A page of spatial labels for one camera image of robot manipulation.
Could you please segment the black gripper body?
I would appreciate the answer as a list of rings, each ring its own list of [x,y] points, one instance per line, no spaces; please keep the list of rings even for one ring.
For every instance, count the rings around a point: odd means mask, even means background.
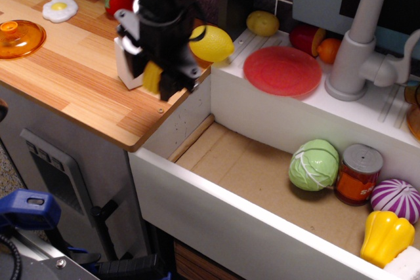
[[[141,47],[163,72],[179,75],[183,89],[194,92],[201,71],[190,52],[194,12],[202,14],[198,0],[188,0],[175,9],[175,17],[166,20],[135,0],[133,10],[120,9],[114,17],[119,22],[117,37],[127,37],[132,46]]]

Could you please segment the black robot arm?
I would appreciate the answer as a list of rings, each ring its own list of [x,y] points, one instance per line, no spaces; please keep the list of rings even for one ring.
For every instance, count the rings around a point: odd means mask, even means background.
[[[202,13],[198,0],[134,0],[131,10],[117,10],[115,55],[125,86],[144,86],[146,67],[155,64],[162,70],[157,83],[161,100],[182,89],[194,91],[201,71],[189,44],[205,36],[205,30],[192,33],[194,15]]]

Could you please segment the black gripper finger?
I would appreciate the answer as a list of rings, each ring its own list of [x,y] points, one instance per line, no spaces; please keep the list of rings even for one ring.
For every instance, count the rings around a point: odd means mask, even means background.
[[[182,90],[182,80],[179,75],[163,72],[159,81],[160,99],[167,102],[175,93]]]
[[[131,75],[134,78],[139,77],[143,74],[144,68],[150,61],[148,54],[141,47],[124,47],[123,49]]]

